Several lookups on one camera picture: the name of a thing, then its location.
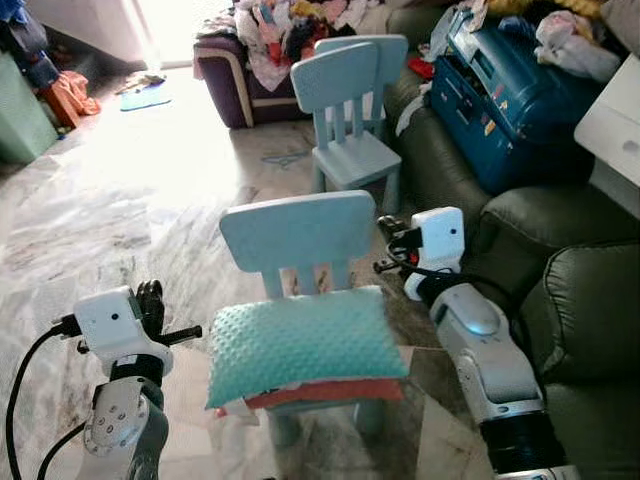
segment blue suitcase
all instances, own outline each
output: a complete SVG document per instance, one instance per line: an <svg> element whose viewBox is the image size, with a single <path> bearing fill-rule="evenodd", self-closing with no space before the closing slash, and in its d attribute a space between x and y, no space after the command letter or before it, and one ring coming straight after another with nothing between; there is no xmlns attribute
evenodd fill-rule
<svg viewBox="0 0 640 480"><path fill-rule="evenodd" d="M573 140L602 87L539 65L535 45L495 25L469 33L458 12L436 60L431 104L492 195L525 186L584 182L593 156Z"/></svg>

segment chair backrest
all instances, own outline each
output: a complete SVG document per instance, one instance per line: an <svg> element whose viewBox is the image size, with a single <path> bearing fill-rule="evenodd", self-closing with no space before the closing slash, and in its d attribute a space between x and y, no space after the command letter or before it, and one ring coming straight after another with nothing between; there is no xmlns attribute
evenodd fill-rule
<svg viewBox="0 0 640 480"><path fill-rule="evenodd" d="M329 132L325 109L333 108L333 126L338 143L345 140L344 103L353 102L353 134L362 135L362 96L373 90L378 49L372 43L358 43L314 55L291 68L291 81L300 110L313 113L316 142L327 148Z"/></svg>
<svg viewBox="0 0 640 480"><path fill-rule="evenodd" d="M373 43L378 49L378 68L373 87L373 106L371 121L374 122L376 136L380 137L382 128L382 104L384 87L395 83L400 77L402 67L407 60L409 42L404 35L356 35L350 37L325 38L315 44L315 54L322 55L358 43Z"/></svg>
<svg viewBox="0 0 640 480"><path fill-rule="evenodd" d="M262 273L269 298L283 296L281 268L295 268L300 293L311 295L321 263L335 289L349 288L349 259L371 248L374 209L362 190L304 195L230 208L220 230L238 267Z"/></svg>

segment light blue chair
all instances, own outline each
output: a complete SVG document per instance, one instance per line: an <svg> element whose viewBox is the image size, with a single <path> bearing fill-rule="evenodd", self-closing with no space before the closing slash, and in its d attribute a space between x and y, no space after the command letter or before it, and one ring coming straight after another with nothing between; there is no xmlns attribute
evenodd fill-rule
<svg viewBox="0 0 640 480"><path fill-rule="evenodd" d="M383 210L400 204L401 158L364 130L362 96L376 87L378 47L361 43L315 55L296 63L291 80L303 112L313 113L317 146L313 149L313 191L326 191L326 178L338 190L352 190L386 177ZM353 133L345 130L344 103L353 102ZM333 109L335 140L327 129Z"/></svg>
<svg viewBox="0 0 640 480"><path fill-rule="evenodd" d="M351 37L325 38L315 44L315 54L332 52L338 48L350 47L358 43L373 43L378 48L378 68L370 99L365 96L363 111L364 128L382 138L384 127L383 95L386 85L395 83L400 77L402 67L407 60L409 43L404 35L357 35ZM352 119L351 104L347 104L345 119L349 122ZM328 115L327 120L332 122L332 116Z"/></svg>
<svg viewBox="0 0 640 480"><path fill-rule="evenodd" d="M351 288L349 261L371 247L375 203L364 191L332 192L261 202L228 209L220 230L238 267L260 272L270 299L284 295L280 269L294 268L300 293L319 293L314 266L329 264L335 290ZM268 409L276 446L295 442L300 427L295 413L353 402L296 402ZM356 427L376 433L384 403L358 402Z"/></svg>

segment green storage box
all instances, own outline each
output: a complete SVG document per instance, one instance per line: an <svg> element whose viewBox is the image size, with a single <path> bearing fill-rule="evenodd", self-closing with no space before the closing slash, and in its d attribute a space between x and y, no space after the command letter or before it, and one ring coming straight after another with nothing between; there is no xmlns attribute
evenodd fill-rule
<svg viewBox="0 0 640 480"><path fill-rule="evenodd" d="M29 163L56 138L56 131L11 55L0 54L0 161Z"/></svg>

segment marble floor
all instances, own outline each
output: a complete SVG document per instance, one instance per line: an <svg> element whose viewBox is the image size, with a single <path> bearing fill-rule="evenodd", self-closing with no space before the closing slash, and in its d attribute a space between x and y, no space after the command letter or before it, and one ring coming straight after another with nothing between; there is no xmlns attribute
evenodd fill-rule
<svg viewBox="0 0 640 480"><path fill-rule="evenodd" d="M220 307L264 298L260 279L235 267L218 220L230 205L309 191L312 125L229 131L205 85L188 70L170 71L167 86L170 104L128 113L107 88L104 111L45 155L22 169L0 164L2 422L26 349L85 295L158 278L166 329L199 324L205 337ZM272 158L297 153L289 164ZM379 198L381 192L374 186L372 193ZM412 211L405 201L403 215ZM175 348L176 368L164 386L171 433L162 480L490 478L427 309L404 298L394 274L378 277L371 270L382 252L376 233L372 253L354 263L353 279L383 287L397 342L409 361L419 362L414 382L405 386L407 398L394 407L396 428L383 441L395 449L382 455L380 445L358 440L348 409L306 415L299 444L286 452L274 450L265 422L216 420L202 409L209 360L205 341L197 340ZM44 452L85 419L103 381L97 361L77 354L75 342L54 339L41 348L16 409L23 478L35 478ZM10 478L0 438L0 478ZM59 453L50 478L75 478L80 458L76 439Z"/></svg>

